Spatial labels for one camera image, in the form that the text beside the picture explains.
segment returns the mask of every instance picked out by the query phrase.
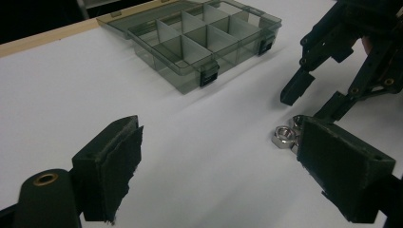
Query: transparent plastic box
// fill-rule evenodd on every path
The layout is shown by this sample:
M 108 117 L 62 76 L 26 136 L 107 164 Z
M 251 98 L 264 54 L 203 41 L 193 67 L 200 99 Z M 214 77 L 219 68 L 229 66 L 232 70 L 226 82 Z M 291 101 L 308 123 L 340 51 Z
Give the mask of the transparent plastic box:
M 281 27 L 277 17 L 232 0 L 179 0 L 115 15 L 98 20 L 132 39 L 136 54 L 183 94 L 265 53 Z

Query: white table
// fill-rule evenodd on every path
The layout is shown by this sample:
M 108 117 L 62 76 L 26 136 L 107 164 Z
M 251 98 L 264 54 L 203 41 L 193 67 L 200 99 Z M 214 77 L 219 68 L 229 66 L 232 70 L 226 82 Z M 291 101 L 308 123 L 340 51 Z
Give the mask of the white table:
M 365 58 L 362 45 L 341 65 L 322 65 L 304 96 L 286 106 L 279 93 L 299 68 L 299 40 L 334 1 L 240 2 L 282 19 L 277 42 L 186 95 L 103 28 L 1 58 L 0 208 L 18 201 L 25 179 L 69 170 L 109 123 L 135 114 L 144 125 L 143 160 L 115 227 L 382 227 L 381 213 L 376 224 L 347 222 L 294 154 L 270 140 L 276 126 L 346 91 Z M 395 158 L 401 177 L 402 111 L 400 95 L 384 95 L 337 124 Z

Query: metal nut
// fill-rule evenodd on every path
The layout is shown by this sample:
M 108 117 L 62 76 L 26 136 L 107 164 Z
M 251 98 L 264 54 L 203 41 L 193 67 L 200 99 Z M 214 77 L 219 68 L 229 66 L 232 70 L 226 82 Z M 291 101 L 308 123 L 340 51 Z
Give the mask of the metal nut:
M 295 116 L 290 120 L 290 125 L 293 127 L 294 130 L 302 128 L 302 119 L 301 115 Z
M 293 151 L 293 153 L 298 156 L 298 145 L 296 143 L 291 148 L 291 151 Z
M 297 141 L 296 132 L 289 126 L 276 127 L 272 142 L 280 149 L 291 149 Z

